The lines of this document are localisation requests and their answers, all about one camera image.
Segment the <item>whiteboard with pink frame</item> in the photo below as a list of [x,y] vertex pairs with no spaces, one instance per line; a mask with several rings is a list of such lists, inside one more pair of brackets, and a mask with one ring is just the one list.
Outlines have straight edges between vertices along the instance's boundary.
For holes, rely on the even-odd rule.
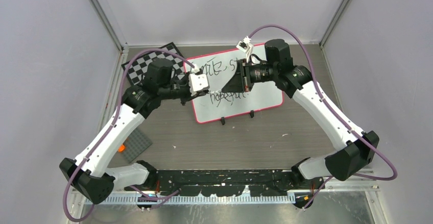
[[[236,62],[246,54],[233,48],[221,52],[188,58],[187,61],[199,66],[207,75],[210,91],[220,91],[232,78]],[[197,123],[213,122],[251,111],[276,108],[283,104],[285,94],[274,82],[254,84],[252,91],[245,93],[221,93],[205,95],[192,101],[193,112]]]

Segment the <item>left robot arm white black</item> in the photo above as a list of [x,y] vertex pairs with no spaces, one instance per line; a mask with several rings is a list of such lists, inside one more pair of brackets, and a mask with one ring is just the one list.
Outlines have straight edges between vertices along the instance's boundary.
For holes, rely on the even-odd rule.
[[140,82],[126,89],[114,114],[91,144],[74,159],[65,158],[60,169],[75,190],[91,203],[103,202],[114,190],[156,186],[156,169],[145,161],[129,166],[109,168],[113,156],[130,134],[160,107],[166,99],[179,99],[181,104],[209,92],[210,85],[203,69],[196,65],[177,79],[170,60],[157,59],[148,65]]

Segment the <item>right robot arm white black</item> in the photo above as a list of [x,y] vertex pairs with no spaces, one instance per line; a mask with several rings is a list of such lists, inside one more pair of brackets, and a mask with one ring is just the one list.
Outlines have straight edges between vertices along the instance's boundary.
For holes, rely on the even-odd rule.
[[248,38],[240,41],[239,50],[247,57],[237,61],[233,77],[221,89],[222,93],[250,92],[256,83],[274,82],[276,87],[300,104],[318,123],[330,139],[335,152],[307,158],[292,167],[292,183],[305,188],[313,178],[333,176],[345,181],[371,163],[379,137],[374,131],[365,132],[350,122],[341,110],[314,83],[311,72],[302,65],[293,64],[289,45],[282,39],[264,44],[265,60],[253,63],[253,44]]

